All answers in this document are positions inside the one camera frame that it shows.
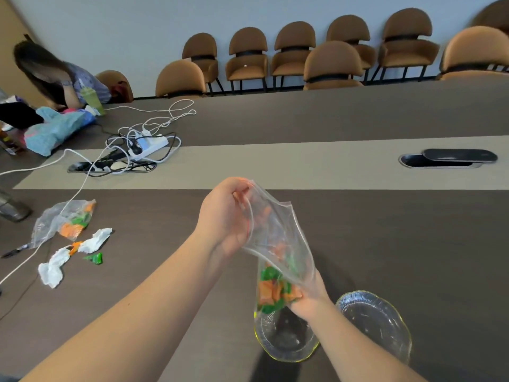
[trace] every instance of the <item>person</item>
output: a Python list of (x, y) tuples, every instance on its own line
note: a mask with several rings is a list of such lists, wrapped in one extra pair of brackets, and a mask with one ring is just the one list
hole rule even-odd
[[(222, 269), (246, 242), (241, 202), (247, 191), (248, 181), (240, 178), (216, 186), (181, 247), (22, 382), (156, 382)], [(335, 308), (318, 271), (316, 286), (316, 295), (305, 294), (291, 309), (309, 322), (341, 381), (424, 381)]]
[(16, 44), (14, 61), (39, 92), (54, 104), (55, 109), (85, 107), (85, 99), (80, 94), (83, 87), (94, 89), (101, 103), (108, 103), (111, 99), (108, 87), (90, 72), (63, 62), (34, 42)]

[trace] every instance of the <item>table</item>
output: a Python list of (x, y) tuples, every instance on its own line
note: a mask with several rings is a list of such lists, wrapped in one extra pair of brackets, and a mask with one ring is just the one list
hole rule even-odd
[[(104, 264), (73, 257), (60, 287), (36, 281), (0, 321), (0, 370), (28, 372), (135, 288), (193, 230), (214, 183), (235, 173), (292, 201), (332, 299), (366, 289), (399, 310), (412, 334), (410, 365), (423, 376), (509, 378), (508, 88), (478, 79), (197, 99), (198, 114), (172, 125), (184, 147), (167, 163), (141, 177), (89, 179), (80, 198), (95, 198), (98, 208), (84, 237), (115, 229)], [(167, 109), (169, 101), (131, 105)], [(113, 131), (152, 114), (159, 115), (119, 108), (99, 123)], [(66, 146), (97, 154), (105, 137), (95, 126)], [(486, 147), (499, 161), (426, 171), (398, 164), (400, 154), (426, 147)], [(69, 158), (17, 176), (11, 192), (35, 215), (69, 199), (84, 179), (62, 173)], [(0, 249), (25, 243), (35, 217), (19, 225), (0, 220), (9, 236)], [(65, 244), (56, 237), (50, 250)], [(46, 251), (3, 284), (0, 316)], [(0, 263), (0, 276), (25, 257)], [(256, 262), (234, 257), (161, 381), (337, 380), (321, 348), (302, 364), (265, 355), (252, 326)]]

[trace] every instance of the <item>crumpled paper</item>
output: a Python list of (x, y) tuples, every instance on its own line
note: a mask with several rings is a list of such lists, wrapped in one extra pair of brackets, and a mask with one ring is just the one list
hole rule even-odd
[(69, 252), (67, 248), (60, 248), (47, 263), (39, 264), (37, 269), (43, 284), (55, 288), (62, 281), (64, 274), (60, 267), (69, 260)]
[(89, 238), (88, 240), (85, 240), (81, 243), (80, 247), (78, 248), (78, 252), (83, 252), (86, 254), (95, 252), (101, 247), (102, 244), (104, 244), (109, 235), (111, 235), (112, 231), (112, 228), (99, 229), (92, 235), (92, 238)]

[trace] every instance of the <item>forearm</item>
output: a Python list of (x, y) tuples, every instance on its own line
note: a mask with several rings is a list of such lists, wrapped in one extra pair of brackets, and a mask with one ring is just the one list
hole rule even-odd
[(83, 108), (84, 104), (80, 102), (76, 91), (72, 85), (65, 85), (64, 87), (64, 98), (68, 108)]
[(223, 265), (194, 235), (23, 382), (157, 381)]
[(321, 302), (309, 324), (342, 382), (425, 382), (362, 334), (332, 302)]

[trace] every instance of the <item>patterned shirt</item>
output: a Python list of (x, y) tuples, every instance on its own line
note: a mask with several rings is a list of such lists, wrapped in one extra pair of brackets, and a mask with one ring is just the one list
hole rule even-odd
[(74, 65), (73, 63), (67, 63), (67, 67), (69, 67), (69, 70), (73, 73), (74, 82), (73, 87), (76, 91), (76, 95), (78, 95), (78, 99), (82, 103), (86, 103), (85, 99), (80, 94), (80, 91), (83, 87), (90, 87), (95, 90), (97, 93), (97, 97), (99, 98), (99, 101), (101, 103), (107, 103), (111, 99), (111, 93), (109, 92), (108, 87), (106, 87), (104, 84), (99, 82), (95, 76), (93, 76), (90, 72), (87, 70), (84, 70), (81, 67), (78, 67)]

